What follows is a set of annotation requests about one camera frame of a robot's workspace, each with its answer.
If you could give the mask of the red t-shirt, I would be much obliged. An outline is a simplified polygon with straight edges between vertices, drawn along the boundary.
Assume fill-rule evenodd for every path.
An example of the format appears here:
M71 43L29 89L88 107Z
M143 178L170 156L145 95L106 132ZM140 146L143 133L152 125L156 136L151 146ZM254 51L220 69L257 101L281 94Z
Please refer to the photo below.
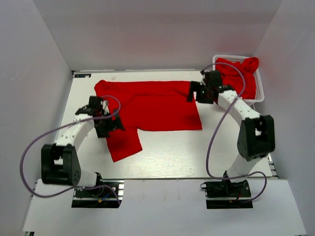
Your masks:
M96 83L96 95L108 100L110 112L120 109L124 126L106 139L113 162L142 151L139 130L202 130L196 102L187 101L189 88L189 81Z

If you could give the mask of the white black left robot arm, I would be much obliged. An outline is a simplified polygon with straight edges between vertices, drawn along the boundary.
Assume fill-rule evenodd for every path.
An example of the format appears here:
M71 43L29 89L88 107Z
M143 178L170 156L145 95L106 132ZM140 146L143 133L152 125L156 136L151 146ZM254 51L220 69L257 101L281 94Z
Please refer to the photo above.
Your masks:
M95 129L98 138L109 138L110 133L125 130L119 116L121 108L111 113L107 98L90 96L87 105L79 108L63 135L53 144L44 145L41 149L41 177L45 184L67 185L73 187L94 188L99 185L100 174L83 170L80 166L77 151L88 133Z

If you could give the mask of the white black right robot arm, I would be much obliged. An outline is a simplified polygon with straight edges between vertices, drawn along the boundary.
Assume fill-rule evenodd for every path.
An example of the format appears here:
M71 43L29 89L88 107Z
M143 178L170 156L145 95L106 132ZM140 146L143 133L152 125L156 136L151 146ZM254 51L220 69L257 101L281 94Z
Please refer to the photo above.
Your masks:
M274 119L253 110L230 85L224 85L219 71L201 71L201 82L191 81L187 102L216 103L239 125L238 155L219 179L228 187L251 176L253 167L275 150Z

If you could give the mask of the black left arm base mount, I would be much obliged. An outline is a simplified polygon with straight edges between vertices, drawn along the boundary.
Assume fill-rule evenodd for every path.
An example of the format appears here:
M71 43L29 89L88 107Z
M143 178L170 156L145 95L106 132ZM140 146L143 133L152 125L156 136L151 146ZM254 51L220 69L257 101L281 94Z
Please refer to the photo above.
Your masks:
M94 190L75 190L72 198L72 208L119 208L124 195L124 180L102 180L101 187Z

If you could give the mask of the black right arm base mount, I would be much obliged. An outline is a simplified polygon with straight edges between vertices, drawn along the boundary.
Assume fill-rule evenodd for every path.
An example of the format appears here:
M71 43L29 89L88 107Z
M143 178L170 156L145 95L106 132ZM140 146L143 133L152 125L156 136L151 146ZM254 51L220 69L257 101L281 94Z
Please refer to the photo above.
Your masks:
M250 209L253 208L252 195L247 180L207 181L200 185L205 191L207 209Z

